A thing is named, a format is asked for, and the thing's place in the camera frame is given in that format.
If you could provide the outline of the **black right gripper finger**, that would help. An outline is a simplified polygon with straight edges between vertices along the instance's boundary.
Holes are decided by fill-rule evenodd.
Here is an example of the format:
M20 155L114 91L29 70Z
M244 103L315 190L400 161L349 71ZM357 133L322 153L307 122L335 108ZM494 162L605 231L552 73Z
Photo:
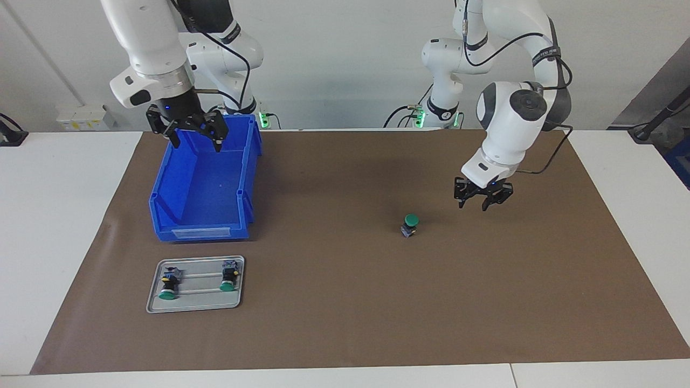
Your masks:
M162 135L167 139L173 148L179 148L181 140L176 132L176 121L166 124L163 121L162 113L156 105L150 105L146 110L146 120L149 123L150 130L157 134Z
M188 129L193 130L211 140L215 152L220 153L224 141L229 135L229 128L223 113L212 110L204 114L192 114L187 117Z

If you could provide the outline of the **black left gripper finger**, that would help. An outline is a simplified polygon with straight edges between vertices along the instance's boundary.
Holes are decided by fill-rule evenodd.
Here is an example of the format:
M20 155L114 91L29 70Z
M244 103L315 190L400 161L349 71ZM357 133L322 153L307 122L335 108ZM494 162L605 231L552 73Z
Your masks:
M512 196L513 191L514 191L513 185L510 184L510 196ZM504 203L505 201L507 201L507 199L510 198L510 196L489 196L489 197L485 196L485 200L481 204L481 209L483 211L487 211L488 207L490 207L491 205L493 205L493 204L500 205L500 204Z
M476 186L471 180L456 177L454 184L454 199L458 202L458 208L463 209L464 204L476 194Z

